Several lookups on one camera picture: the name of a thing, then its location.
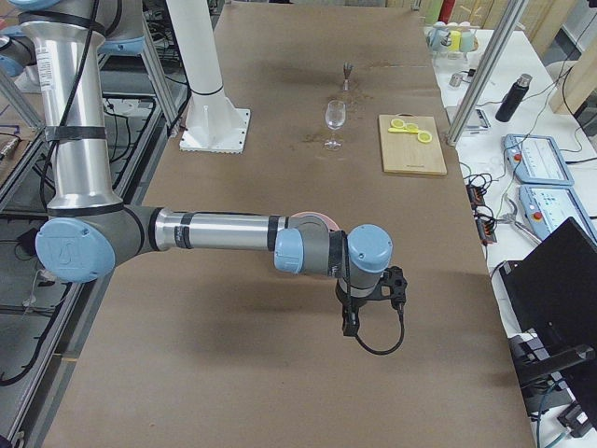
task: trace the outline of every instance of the brown paper table covering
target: brown paper table covering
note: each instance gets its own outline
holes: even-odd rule
[[[366,353],[341,335],[334,281],[278,273],[270,253],[148,254],[117,269],[45,446],[533,446],[455,151],[447,176],[382,172],[380,114],[448,126],[416,13],[232,4],[215,36],[227,95],[253,114],[244,153],[172,141],[146,204],[383,226],[406,341]],[[324,111],[346,61],[334,153]],[[389,304],[361,318],[367,342],[394,343]]]

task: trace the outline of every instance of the blue joint cap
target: blue joint cap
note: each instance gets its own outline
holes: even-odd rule
[[[7,35],[8,37],[25,37],[25,33],[22,31],[20,25],[7,26],[2,29],[0,34]]]
[[[35,249],[46,269],[69,282],[90,282],[116,267],[114,249],[105,236],[72,217],[44,224],[35,237]]]
[[[305,249],[302,236],[297,229],[282,229],[276,237],[273,251],[273,264],[276,269],[285,273],[300,273]]]
[[[26,11],[35,11],[39,9],[45,9],[47,7],[53,7],[61,1],[62,0],[8,0],[10,4]]]
[[[143,52],[145,44],[142,36],[134,39],[106,40],[98,51],[110,56],[136,56]]]
[[[382,273],[390,265],[392,239],[384,229],[364,224],[349,233],[348,255],[361,271]]]
[[[0,67],[2,67],[8,77],[17,77],[25,69],[25,67],[14,59],[7,58],[6,56],[0,56]]]

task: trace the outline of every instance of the wine glass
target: wine glass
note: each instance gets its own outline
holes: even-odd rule
[[[324,147],[330,151],[337,151],[342,143],[336,139],[336,131],[346,121],[346,104],[340,100],[332,100],[327,103],[326,125],[332,131],[330,138],[324,143]]]

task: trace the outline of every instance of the table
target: table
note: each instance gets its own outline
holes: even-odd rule
[[[483,51],[487,47],[492,36],[491,30],[478,30],[477,38],[479,40],[479,50]],[[446,57],[436,57],[434,59],[434,69],[436,73],[437,84],[441,88],[442,102],[445,106],[457,105],[458,101],[464,96],[466,84],[463,83],[459,88],[449,86],[449,80],[453,73],[468,69],[469,62],[464,59],[449,59]],[[486,102],[500,101],[504,94],[508,92],[510,86],[521,73],[528,73],[533,76],[528,97],[543,91],[546,87],[552,85],[553,81],[549,77],[545,67],[536,55],[533,47],[529,43],[523,32],[514,32],[510,38],[507,47],[498,65],[495,67],[491,80],[485,91],[479,99],[482,105]],[[485,105],[481,107],[491,121],[491,131],[483,135],[468,136],[460,139],[457,145],[460,160],[470,166],[473,173],[487,172],[493,177],[499,177],[504,173],[503,146],[501,139],[507,133],[527,134],[533,129],[535,118],[547,103],[548,98],[555,92],[548,89],[545,93],[528,101],[521,103],[521,106],[508,123],[502,123],[496,120],[495,113],[499,108],[498,104]],[[580,149],[575,139],[578,123],[570,115],[554,114],[549,105],[541,112],[533,134],[553,136],[561,148],[577,150]],[[582,150],[577,153],[563,152],[563,156],[568,161],[584,160],[595,156],[595,150],[582,131],[577,131],[576,136]],[[595,175],[597,174],[597,162],[587,162],[579,165],[569,165],[570,171],[575,179],[574,188],[578,193],[587,212],[592,216],[597,212],[597,185],[595,184]],[[504,191],[508,189],[509,196],[518,201],[516,187],[518,182],[512,183],[512,172],[508,168],[506,175],[499,182],[492,185],[488,194],[485,196],[486,203],[495,211],[500,207],[501,197]],[[504,205],[506,211],[510,211],[507,205]],[[524,220],[520,203],[519,216],[520,221]],[[506,259],[524,259],[534,248],[535,245],[526,237],[514,230],[513,226],[500,224],[497,227],[497,244],[489,246],[487,266],[490,272],[494,270],[503,260]],[[512,337],[521,332],[518,327],[516,316],[512,311],[506,289],[502,284],[499,275],[493,277],[493,290],[500,306],[500,312],[507,336]],[[542,420],[542,443],[547,445],[549,441],[562,431],[562,426],[555,420],[564,407],[550,410]],[[597,432],[590,431],[582,439],[566,438],[559,446],[562,447],[593,447],[597,445]]]
[[[226,6],[216,44],[227,95],[252,110],[244,153],[174,141],[146,196],[383,226],[410,282],[399,352],[343,338],[334,282],[277,273],[271,254],[147,254],[117,269],[45,446],[533,446],[456,152],[447,176],[382,172],[378,115],[448,127],[420,26],[399,8]],[[345,61],[354,102],[327,152]],[[395,340],[385,306],[362,327]]]

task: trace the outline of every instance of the wooden cutting board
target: wooden cutting board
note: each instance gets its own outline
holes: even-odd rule
[[[421,143],[414,133],[388,133],[390,121],[400,118],[419,125],[419,129],[433,135],[430,143]],[[446,163],[441,152],[436,121],[433,117],[406,117],[380,115],[383,170],[386,173],[411,173],[420,175],[445,175]]]

